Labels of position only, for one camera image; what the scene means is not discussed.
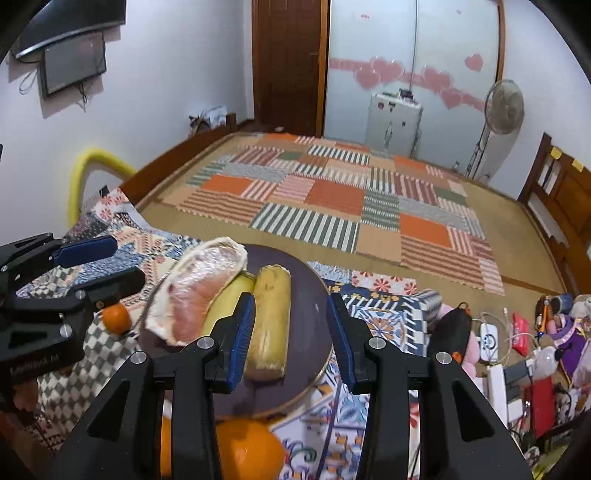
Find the person left hand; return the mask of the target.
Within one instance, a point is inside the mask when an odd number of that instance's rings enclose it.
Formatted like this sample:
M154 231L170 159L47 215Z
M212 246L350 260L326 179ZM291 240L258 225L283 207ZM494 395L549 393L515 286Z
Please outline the person left hand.
M38 384L33 379L14 387L14 405L18 410L33 412L38 401Z

